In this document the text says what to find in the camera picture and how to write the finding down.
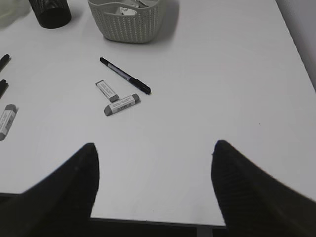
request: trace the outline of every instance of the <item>white eraser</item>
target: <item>white eraser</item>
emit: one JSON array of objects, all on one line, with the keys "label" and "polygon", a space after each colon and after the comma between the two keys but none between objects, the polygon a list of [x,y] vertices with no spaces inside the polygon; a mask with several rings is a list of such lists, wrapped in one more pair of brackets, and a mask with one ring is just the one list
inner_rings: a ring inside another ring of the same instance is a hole
[{"label": "white eraser", "polygon": [[0,141],[8,134],[16,115],[15,105],[7,105],[0,117]]},{"label": "white eraser", "polygon": [[110,88],[109,85],[101,80],[96,83],[96,86],[102,91],[102,93],[109,99],[110,102],[115,102],[119,99],[119,96]]}]

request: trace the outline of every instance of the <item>gray eraser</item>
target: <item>gray eraser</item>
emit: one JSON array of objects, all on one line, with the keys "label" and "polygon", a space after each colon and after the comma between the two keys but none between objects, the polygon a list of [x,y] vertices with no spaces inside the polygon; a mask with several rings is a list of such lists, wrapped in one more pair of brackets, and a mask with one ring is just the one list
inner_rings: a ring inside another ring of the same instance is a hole
[{"label": "gray eraser", "polygon": [[125,110],[128,107],[136,105],[139,102],[140,102],[139,96],[137,94],[133,94],[108,105],[107,107],[105,107],[104,113],[106,116],[110,116],[119,111]]},{"label": "gray eraser", "polygon": [[0,141],[5,139],[8,134],[16,114],[15,105],[7,105],[0,117]]},{"label": "gray eraser", "polygon": [[113,97],[111,97],[109,100],[110,100],[110,102],[115,102],[116,100],[118,100],[119,99],[119,96],[118,95],[115,95],[115,96],[113,96]]}]

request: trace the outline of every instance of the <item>white table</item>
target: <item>white table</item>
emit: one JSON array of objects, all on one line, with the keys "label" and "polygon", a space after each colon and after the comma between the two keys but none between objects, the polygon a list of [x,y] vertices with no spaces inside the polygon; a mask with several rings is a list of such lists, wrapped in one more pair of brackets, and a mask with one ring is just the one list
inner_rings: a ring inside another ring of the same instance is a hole
[{"label": "white table", "polygon": [[[12,56],[0,73],[10,85],[0,110],[19,107],[0,142],[0,192],[25,191],[94,142],[101,179],[92,217],[223,225],[210,169],[225,139],[316,199],[316,95],[276,3],[178,3],[174,34],[145,45],[105,40],[84,0],[69,0],[74,18],[63,28],[41,28],[31,12],[0,32],[0,54]],[[142,102],[105,117],[109,101],[94,84],[102,79]]]}]

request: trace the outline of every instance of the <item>black pen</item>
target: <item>black pen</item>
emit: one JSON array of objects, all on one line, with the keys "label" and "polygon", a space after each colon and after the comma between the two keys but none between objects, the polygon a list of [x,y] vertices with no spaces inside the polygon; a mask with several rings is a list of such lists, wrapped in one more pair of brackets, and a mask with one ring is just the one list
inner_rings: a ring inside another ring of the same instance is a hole
[{"label": "black pen", "polygon": [[5,65],[8,63],[9,60],[10,60],[10,55],[8,54],[6,54],[0,59],[0,71],[2,70],[2,68],[5,67]]},{"label": "black pen", "polygon": [[3,96],[7,87],[8,83],[6,82],[6,80],[0,80],[0,98]]},{"label": "black pen", "polygon": [[119,74],[122,78],[129,81],[135,87],[137,87],[138,89],[143,91],[144,93],[150,94],[152,92],[152,90],[148,86],[143,84],[139,79],[136,79],[136,78],[130,76],[129,74],[125,73],[123,70],[121,70],[120,68],[118,68],[118,67],[114,66],[112,63],[110,63],[108,60],[106,60],[104,58],[100,58],[100,61],[103,64],[105,64],[107,67],[111,68],[114,72]]}]

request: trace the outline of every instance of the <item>plastic basket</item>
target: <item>plastic basket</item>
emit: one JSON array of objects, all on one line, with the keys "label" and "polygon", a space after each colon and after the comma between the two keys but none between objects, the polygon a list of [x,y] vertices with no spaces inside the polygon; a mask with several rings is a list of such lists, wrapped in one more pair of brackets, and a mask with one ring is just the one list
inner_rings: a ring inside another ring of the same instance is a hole
[{"label": "plastic basket", "polygon": [[[150,6],[143,8],[131,6],[128,2],[88,0],[94,20],[105,38],[128,43],[151,41],[161,26],[166,0],[146,0]],[[133,10],[134,15],[120,14],[121,7]]]}]

